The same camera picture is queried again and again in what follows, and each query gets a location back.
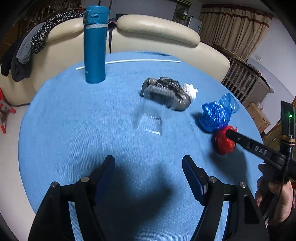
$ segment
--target beige leather sofa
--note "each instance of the beige leather sofa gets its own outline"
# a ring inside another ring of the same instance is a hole
[[[111,52],[157,51],[171,54],[206,72],[221,83],[229,69],[228,59],[200,42],[199,35],[181,24],[144,15],[119,18],[112,32]],[[109,32],[106,53],[110,53]],[[0,75],[0,87],[12,105],[30,103],[42,84],[83,60],[83,21],[72,19],[50,32],[45,48],[32,56],[30,78],[15,82],[11,74]]]

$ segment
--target crumpled white tissue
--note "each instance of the crumpled white tissue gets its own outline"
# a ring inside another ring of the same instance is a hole
[[[191,101],[194,101],[196,98],[197,88],[194,89],[193,85],[189,85],[186,83],[182,86],[182,89],[185,91],[187,95],[189,95]]]

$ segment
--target human hand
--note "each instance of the human hand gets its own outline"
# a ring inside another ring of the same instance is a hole
[[[264,169],[264,166],[265,164],[260,164],[258,166],[261,172]],[[264,193],[264,189],[267,189],[267,187],[273,194],[279,196],[279,192],[281,190],[281,182],[275,181],[275,182],[267,183],[263,179],[263,177],[260,177],[258,179],[257,181],[258,190],[255,193],[255,200],[258,206],[260,206],[260,203],[262,202],[262,199],[263,199],[262,194]],[[268,224],[275,226],[285,221],[290,215],[292,203],[293,203],[293,188],[292,188],[291,182],[289,181],[288,183],[283,185],[281,196],[279,197],[279,202],[276,206],[274,216],[268,221]]]

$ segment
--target tiled floor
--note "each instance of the tiled floor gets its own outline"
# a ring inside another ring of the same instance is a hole
[[[8,114],[7,132],[0,130],[0,212],[19,239],[27,241],[35,213],[27,199],[18,166],[20,123],[28,106]]]

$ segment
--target transparent plastic box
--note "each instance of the transparent plastic box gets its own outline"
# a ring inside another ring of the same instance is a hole
[[[137,128],[161,135],[164,121],[176,108],[177,99],[172,90],[149,85],[143,93]]]

